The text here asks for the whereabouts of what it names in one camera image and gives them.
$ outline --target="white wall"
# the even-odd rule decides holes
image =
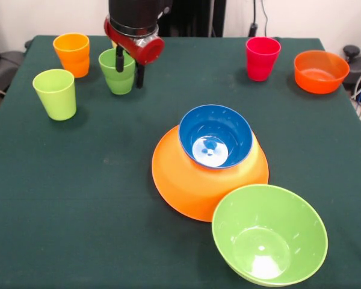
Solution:
[[[265,18],[257,3],[257,36]],[[340,54],[347,44],[361,48],[361,0],[264,0],[268,36],[316,37],[326,50]],[[224,36],[247,36],[253,21],[253,0],[227,0]]]
[[[329,51],[346,44],[361,47],[361,0],[264,0],[268,35],[319,37]],[[264,17],[257,0],[258,34]],[[108,0],[0,0],[0,51],[23,50],[37,34],[71,31],[104,35]],[[224,35],[247,36],[253,19],[253,0],[227,0]]]
[[[35,35],[105,35],[108,0],[0,0],[0,51],[24,50]]]

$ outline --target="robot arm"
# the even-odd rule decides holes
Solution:
[[[104,30],[117,44],[116,69],[123,71],[123,50],[137,62],[137,86],[143,86],[144,66],[154,62],[164,48],[158,36],[158,18],[171,10],[173,0],[108,0]]]

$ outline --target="dark green table cover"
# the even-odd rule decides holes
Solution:
[[[270,183],[305,198],[329,235],[325,263],[294,288],[361,288],[361,124],[342,88],[299,89],[293,59],[317,39],[280,39],[268,81],[245,74],[245,39],[166,39],[144,88],[108,90],[91,37],[90,74],[76,80],[78,111],[49,119],[32,88],[61,67],[38,36],[0,108],[0,288],[258,288],[226,265],[211,225],[158,194],[151,158],[191,108],[227,105],[250,123]]]

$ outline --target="red cup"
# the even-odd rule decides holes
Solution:
[[[253,37],[246,42],[247,75],[254,81],[265,81],[273,70],[281,44],[268,37]]]

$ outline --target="blue bowl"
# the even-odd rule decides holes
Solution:
[[[226,169],[243,161],[253,146],[245,118],[222,105],[202,105],[181,120],[179,140],[195,162],[213,169]]]

